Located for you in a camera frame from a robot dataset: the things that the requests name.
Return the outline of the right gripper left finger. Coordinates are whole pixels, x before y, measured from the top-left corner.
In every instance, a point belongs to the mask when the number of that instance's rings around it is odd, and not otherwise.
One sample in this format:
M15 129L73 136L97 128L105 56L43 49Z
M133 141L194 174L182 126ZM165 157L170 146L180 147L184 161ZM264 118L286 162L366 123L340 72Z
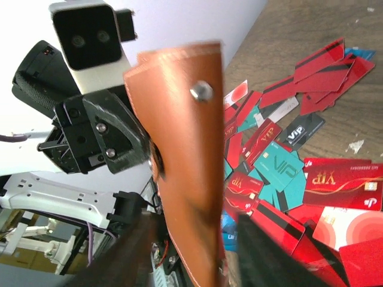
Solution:
M102 256L64 283L66 287L148 286L150 252L161 216L143 211Z

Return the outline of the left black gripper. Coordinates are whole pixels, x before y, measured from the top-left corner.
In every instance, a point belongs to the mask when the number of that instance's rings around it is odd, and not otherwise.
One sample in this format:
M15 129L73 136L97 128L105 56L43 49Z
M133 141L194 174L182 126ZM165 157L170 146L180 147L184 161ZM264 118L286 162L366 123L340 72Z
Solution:
M53 129L37 150L67 174L101 166L116 174L149 159L148 135L124 89L70 97L54 113Z

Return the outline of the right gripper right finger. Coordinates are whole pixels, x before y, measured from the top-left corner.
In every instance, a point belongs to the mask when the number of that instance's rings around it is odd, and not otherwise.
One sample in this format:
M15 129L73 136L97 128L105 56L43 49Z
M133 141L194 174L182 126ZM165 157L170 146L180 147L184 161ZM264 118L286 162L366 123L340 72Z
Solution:
M250 217L239 215L237 250L242 286L327 286L289 256Z

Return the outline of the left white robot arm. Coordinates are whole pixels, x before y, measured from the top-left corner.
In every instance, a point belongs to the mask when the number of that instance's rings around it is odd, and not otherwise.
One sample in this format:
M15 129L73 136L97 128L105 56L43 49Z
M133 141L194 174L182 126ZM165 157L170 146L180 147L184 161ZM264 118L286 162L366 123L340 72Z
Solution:
M54 108L52 123L46 138L1 138L1 207L64 216L97 229L121 230L134 223L150 206L140 193L100 193L37 175L86 175L102 166L116 174L148 160L147 135L124 87L67 98Z

